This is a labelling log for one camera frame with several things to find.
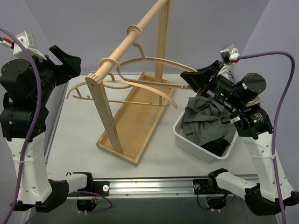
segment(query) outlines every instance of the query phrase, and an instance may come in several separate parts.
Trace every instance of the wooden rod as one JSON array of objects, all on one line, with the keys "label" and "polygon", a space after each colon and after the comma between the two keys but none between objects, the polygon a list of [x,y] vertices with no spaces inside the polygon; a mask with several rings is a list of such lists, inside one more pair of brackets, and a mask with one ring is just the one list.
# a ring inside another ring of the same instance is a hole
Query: wooden rod
[{"label": "wooden rod", "polygon": [[149,105],[149,106],[168,106],[169,105],[169,104],[162,104],[162,103],[161,104],[153,104],[153,103],[141,103],[141,102],[134,102],[134,101],[113,100],[113,99],[110,99],[109,102],[111,102],[111,103],[122,103],[122,104]]},{"label": "wooden rod", "polygon": [[[156,4],[146,13],[146,15],[140,20],[137,26],[144,30],[148,23],[154,18],[154,16],[159,12],[159,10],[165,5],[168,0],[158,0]],[[120,58],[125,54],[125,52],[129,49],[129,47],[135,42],[137,37],[140,35],[136,30],[132,30],[127,37],[123,40],[123,42],[115,49],[115,51],[111,54],[110,58],[119,61]],[[102,66],[95,72],[95,74],[100,77],[100,79],[104,79],[105,76],[110,72],[113,68],[114,64],[111,62],[104,62]]]},{"label": "wooden rod", "polygon": [[170,84],[170,83],[157,83],[157,82],[151,82],[151,81],[145,81],[145,80],[137,80],[137,79],[131,79],[132,83],[140,83],[143,85],[149,85],[149,86],[157,86],[157,87],[164,87],[164,88],[176,88],[176,89],[182,89],[182,90],[192,90],[190,86],[188,85],[179,85],[179,84]]},{"label": "wooden rod", "polygon": [[80,91],[78,90],[78,88],[76,88],[76,92],[79,95],[79,97],[82,97],[82,95],[81,95]]},{"label": "wooden rod", "polygon": [[162,97],[159,96],[159,105],[162,105]]},{"label": "wooden rod", "polygon": [[[168,0],[167,3],[163,6],[163,8],[160,10],[159,14],[159,28],[156,54],[156,56],[159,58],[165,58],[170,4],[171,0]],[[163,68],[163,64],[156,63],[155,82],[162,82]]]}]

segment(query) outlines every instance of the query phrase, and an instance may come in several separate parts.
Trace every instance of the wooden clothes rack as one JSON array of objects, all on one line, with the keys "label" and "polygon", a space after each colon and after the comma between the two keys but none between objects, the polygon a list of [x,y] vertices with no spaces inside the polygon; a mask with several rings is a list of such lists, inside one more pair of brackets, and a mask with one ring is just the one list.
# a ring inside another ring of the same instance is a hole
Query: wooden clothes rack
[{"label": "wooden clothes rack", "polygon": [[[189,66],[164,59],[170,5],[171,0],[158,0],[137,25],[128,27],[127,37],[109,58],[103,58],[100,61],[100,68],[85,78],[86,83],[75,85],[68,93],[69,96],[72,90],[76,90],[78,96],[73,95],[73,97],[94,101],[105,128],[105,132],[96,143],[98,148],[135,165],[138,164],[166,106],[172,104],[177,108],[176,102],[171,98],[175,88],[190,89],[189,86],[178,85],[164,80],[164,64],[186,71],[196,71]],[[141,45],[135,41],[157,13],[159,13],[157,57],[147,57]],[[139,49],[142,57],[119,64],[118,61],[131,45]],[[139,79],[128,79],[121,74],[123,66],[142,61],[156,63],[154,76],[142,73]],[[123,80],[115,80],[111,74],[110,71],[114,66],[117,67],[117,72]],[[107,75],[111,77],[111,80],[104,80]],[[125,84],[125,86],[110,86],[107,83],[121,83]],[[78,88],[85,84],[87,84],[92,98],[81,95]],[[108,100],[105,87],[118,90],[132,87],[132,90],[123,101]],[[122,103],[114,117],[112,116],[109,102]]]}]

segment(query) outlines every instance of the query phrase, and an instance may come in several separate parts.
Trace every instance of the purple wall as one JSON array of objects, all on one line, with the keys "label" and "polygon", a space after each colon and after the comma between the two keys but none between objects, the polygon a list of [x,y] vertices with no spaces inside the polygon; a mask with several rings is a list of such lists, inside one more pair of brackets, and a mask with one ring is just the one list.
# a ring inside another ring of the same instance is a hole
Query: purple wall
[{"label": "purple wall", "polygon": [[[270,0],[253,31],[242,55],[283,50],[292,53],[297,61],[295,75],[285,98],[278,121],[277,152],[291,185],[299,191],[299,1]],[[236,65],[234,76],[240,80],[249,72],[257,72],[267,80],[267,89],[261,94],[263,108],[272,121],[278,101],[290,74],[291,63],[285,56],[265,56],[242,60]],[[298,223],[299,205],[288,207],[289,224]]]},{"label": "purple wall", "polygon": [[[83,71],[98,69],[157,0],[25,0],[50,44],[61,44],[82,58]],[[195,68],[220,58],[223,46],[245,47],[269,0],[172,0],[166,58]],[[138,38],[147,55],[156,55],[158,15]],[[138,57],[134,48],[121,61]],[[137,63],[123,71],[154,71]],[[165,67],[167,73],[178,72]]]}]

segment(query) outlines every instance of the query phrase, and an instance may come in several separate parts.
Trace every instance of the purple cable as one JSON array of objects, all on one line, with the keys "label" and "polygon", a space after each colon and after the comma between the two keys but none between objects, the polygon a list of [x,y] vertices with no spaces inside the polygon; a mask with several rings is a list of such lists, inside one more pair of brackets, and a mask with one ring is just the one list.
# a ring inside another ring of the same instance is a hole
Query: purple cable
[{"label": "purple cable", "polygon": [[33,216],[31,216],[26,222],[24,222],[24,224],[28,224],[31,222],[32,219],[34,219],[37,216],[38,212],[35,213]]},{"label": "purple cable", "polygon": [[[272,135],[272,145],[271,145],[271,151],[272,155],[275,154],[275,141],[276,141],[276,132],[277,132],[277,122],[278,122],[278,116],[279,112],[282,106],[282,103],[285,99],[286,93],[288,92],[288,89],[290,87],[291,81],[294,76],[294,71],[295,71],[295,59],[294,57],[284,51],[269,51],[269,52],[264,52],[264,53],[259,53],[259,54],[253,54],[253,55],[247,55],[247,56],[240,56],[239,59],[247,59],[247,58],[254,58],[254,57],[261,57],[261,56],[267,56],[267,55],[284,55],[287,56],[290,61],[291,61],[291,72],[289,79],[285,85],[285,90],[283,91],[281,98],[279,100],[277,110],[275,113],[275,118],[274,118],[274,125],[273,125],[273,135]],[[276,157],[273,159],[273,165],[274,165],[274,173],[275,173],[275,180],[276,180],[276,187],[277,187],[277,192],[278,192],[278,198],[279,198],[279,205],[280,205],[280,210],[281,210],[281,217],[282,217],[282,223],[286,224],[286,216],[285,216],[285,207],[284,207],[284,201],[282,199],[282,194],[281,194],[281,188],[280,188],[280,182],[279,182],[279,176],[278,176],[278,166],[277,166],[277,160]]]},{"label": "purple cable", "polygon": [[[236,195],[234,195],[234,196],[232,197],[232,199],[226,204],[226,206],[224,206],[223,208],[221,208],[221,209],[219,209],[219,210],[223,210],[223,209],[227,208],[227,207],[234,201],[235,197],[236,197]],[[209,201],[214,200],[214,199],[221,199],[221,198],[209,198],[209,199],[207,199],[206,202],[208,203]]]},{"label": "purple cable", "polygon": [[78,190],[77,192],[78,193],[83,193],[83,194],[94,195],[94,196],[97,196],[97,197],[101,197],[101,198],[105,199],[106,201],[108,201],[110,203],[110,206],[107,207],[107,208],[98,209],[98,210],[95,210],[95,211],[88,211],[87,213],[97,213],[97,212],[101,212],[101,211],[106,211],[108,209],[111,209],[112,206],[113,206],[112,201],[110,201],[108,198],[106,198],[102,195],[99,195],[99,194],[96,194],[96,193],[93,193],[93,192],[89,192],[89,191],[83,191],[83,190]]},{"label": "purple cable", "polygon": [[[41,86],[41,79],[39,77],[39,73],[36,67],[36,64],[34,63],[30,53],[24,48],[23,44],[21,44],[21,42],[10,32],[8,32],[6,29],[0,27],[0,31],[2,31],[3,33],[5,33],[7,36],[9,36],[16,44],[19,45],[19,47],[22,49],[22,51],[25,53],[26,57],[28,58],[32,69],[34,71],[34,75],[36,77],[36,88],[37,88],[37,103],[36,103],[36,111],[31,123],[31,126],[28,130],[28,133],[26,135],[26,138],[24,140],[23,146],[22,146],[22,150],[21,150],[21,155],[20,155],[20,161],[24,161],[25,158],[25,153],[26,153],[26,148],[27,148],[27,144],[30,140],[31,134],[34,130],[34,127],[36,125],[36,121],[39,115],[39,111],[41,109],[41,104],[42,104],[42,86]],[[21,185],[21,177],[22,177],[22,172],[23,172],[23,168],[24,168],[24,163],[20,163],[19,165],[19,171],[18,171],[18,178],[17,178],[17,184],[15,187],[15,193],[14,193],[14,200],[13,203],[10,207],[10,210],[7,214],[7,216],[5,217],[3,224],[6,224],[10,218],[10,216],[12,215],[13,211],[14,211],[14,207],[17,204],[17,200],[18,200],[18,195],[19,195],[19,189],[20,189],[20,185]]]},{"label": "purple cable", "polygon": [[248,216],[247,211],[246,211],[245,201],[242,198],[240,198],[240,201],[241,201],[243,213],[244,213],[244,216],[245,216],[245,219],[246,219],[246,223],[251,224],[251,221],[250,221],[249,216]]}]

